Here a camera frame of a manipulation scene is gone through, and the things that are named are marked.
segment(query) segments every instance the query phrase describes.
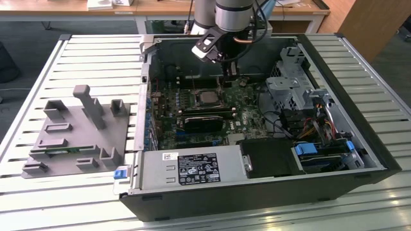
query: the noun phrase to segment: warning label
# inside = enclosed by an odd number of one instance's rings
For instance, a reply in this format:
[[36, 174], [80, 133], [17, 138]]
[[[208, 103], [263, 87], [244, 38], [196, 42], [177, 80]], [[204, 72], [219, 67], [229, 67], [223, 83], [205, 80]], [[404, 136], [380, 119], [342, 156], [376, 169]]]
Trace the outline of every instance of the warning label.
[[217, 155], [215, 153], [181, 155], [179, 159], [180, 185], [220, 182]]

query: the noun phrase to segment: table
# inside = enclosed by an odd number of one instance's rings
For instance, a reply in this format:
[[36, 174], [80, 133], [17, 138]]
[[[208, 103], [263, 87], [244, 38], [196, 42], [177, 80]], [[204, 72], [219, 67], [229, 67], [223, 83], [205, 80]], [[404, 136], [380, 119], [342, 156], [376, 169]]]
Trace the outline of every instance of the table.
[[135, 21], [137, 0], [131, 6], [88, 11], [87, 0], [1, 0], [0, 21]]
[[[140, 35], [80, 35], [60, 40], [0, 144], [1, 230], [396, 230], [411, 225], [411, 111], [344, 38], [308, 35], [316, 50], [387, 145], [403, 172], [338, 200], [144, 223], [113, 195], [112, 172], [23, 179], [47, 100], [80, 105], [71, 92], [88, 84], [100, 103], [132, 104], [124, 164], [133, 162]], [[312, 76], [324, 85], [315, 69]]]
[[[320, 10], [311, 0], [303, 3], [303, 7], [275, 8], [269, 20], [309, 21], [307, 33], [316, 33], [330, 10]], [[173, 0], [135, 0], [129, 7], [100, 11], [88, 11], [85, 5], [87, 0], [3, 0], [0, 21], [135, 21], [139, 33], [147, 34], [147, 21], [187, 20], [189, 10], [189, 2]]]

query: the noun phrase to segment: blue latch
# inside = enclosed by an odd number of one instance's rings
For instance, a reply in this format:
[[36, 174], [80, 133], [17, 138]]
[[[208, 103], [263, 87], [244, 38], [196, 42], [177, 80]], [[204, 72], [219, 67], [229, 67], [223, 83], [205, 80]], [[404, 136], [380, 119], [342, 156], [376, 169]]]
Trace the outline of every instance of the blue latch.
[[347, 147], [348, 147], [350, 151], [352, 151], [355, 149], [354, 143], [351, 141], [347, 141]]
[[127, 169], [117, 169], [115, 171], [115, 180], [125, 179], [127, 178]]
[[317, 153], [313, 143], [300, 143], [296, 145], [293, 149], [295, 149], [296, 155]]

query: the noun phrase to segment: sticker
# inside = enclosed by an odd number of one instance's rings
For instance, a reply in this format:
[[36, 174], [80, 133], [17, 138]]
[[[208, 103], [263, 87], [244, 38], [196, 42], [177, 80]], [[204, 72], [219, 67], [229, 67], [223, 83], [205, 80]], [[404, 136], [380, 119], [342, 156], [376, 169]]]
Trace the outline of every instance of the sticker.
[[217, 155], [215, 153], [181, 155], [179, 160], [180, 185], [220, 182]]
[[163, 153], [163, 160], [176, 160], [179, 153]]
[[132, 12], [127, 12], [127, 11], [116, 11], [115, 14], [133, 14]]

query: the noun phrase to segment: table leg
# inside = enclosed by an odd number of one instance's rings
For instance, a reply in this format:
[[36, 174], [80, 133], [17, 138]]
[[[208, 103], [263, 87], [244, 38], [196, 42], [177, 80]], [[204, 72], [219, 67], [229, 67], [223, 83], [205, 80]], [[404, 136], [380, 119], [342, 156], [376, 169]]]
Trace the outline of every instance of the table leg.
[[321, 25], [321, 22], [323, 22], [323, 19], [324, 19], [324, 15], [316, 15], [313, 17], [313, 19], [309, 22], [309, 25], [307, 27], [305, 33], [312, 34], [312, 33], [317, 32], [320, 25]]
[[147, 17], [145, 16], [136, 16], [135, 22], [136, 22], [136, 25], [137, 25], [137, 33], [139, 34], [147, 34], [147, 27], [145, 27]]

